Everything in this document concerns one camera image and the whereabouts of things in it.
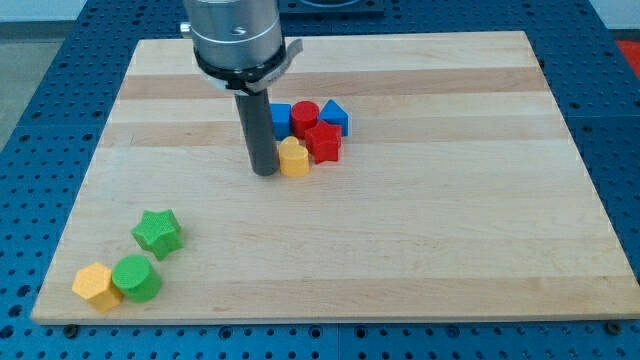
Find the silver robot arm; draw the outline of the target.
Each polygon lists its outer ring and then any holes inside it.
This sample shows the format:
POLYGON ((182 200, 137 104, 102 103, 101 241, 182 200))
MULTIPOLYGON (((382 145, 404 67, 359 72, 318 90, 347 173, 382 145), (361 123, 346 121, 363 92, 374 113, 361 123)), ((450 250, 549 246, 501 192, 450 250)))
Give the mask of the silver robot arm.
POLYGON ((185 0, 186 32, 201 71, 239 96, 267 90, 303 51, 287 42, 276 0, 185 0))

